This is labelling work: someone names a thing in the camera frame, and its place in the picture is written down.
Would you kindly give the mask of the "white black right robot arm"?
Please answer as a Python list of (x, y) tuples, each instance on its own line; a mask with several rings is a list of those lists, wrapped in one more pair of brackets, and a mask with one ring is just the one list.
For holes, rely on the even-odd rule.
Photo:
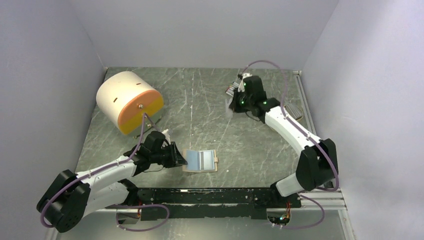
[(279, 100), (268, 98), (262, 80), (250, 73), (238, 74), (229, 109), (234, 113), (251, 112), (262, 123), (281, 135), (298, 154), (295, 173), (276, 181), (270, 202), (282, 207), (289, 196), (302, 191), (321, 189), (338, 180), (336, 145), (331, 139), (321, 139), (306, 130), (284, 108)]

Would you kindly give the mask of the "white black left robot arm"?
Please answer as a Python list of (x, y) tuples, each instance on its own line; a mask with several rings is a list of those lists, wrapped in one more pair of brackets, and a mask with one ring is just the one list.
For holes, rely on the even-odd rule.
[(139, 188), (130, 178), (145, 172), (152, 164), (163, 168), (187, 165), (187, 160), (164, 132), (152, 131), (144, 141), (117, 159), (99, 167), (60, 172), (36, 205), (40, 222), (65, 233), (83, 217), (109, 206), (132, 208), (142, 204)]

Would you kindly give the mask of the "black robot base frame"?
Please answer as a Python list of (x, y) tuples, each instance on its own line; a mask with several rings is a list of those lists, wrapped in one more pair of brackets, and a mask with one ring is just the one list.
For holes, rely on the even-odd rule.
[(128, 179), (119, 181), (126, 194), (119, 203), (142, 206), (141, 221), (159, 219), (238, 218), (265, 220), (270, 209), (300, 208), (297, 193), (281, 196), (276, 187), (170, 188), (137, 187)]

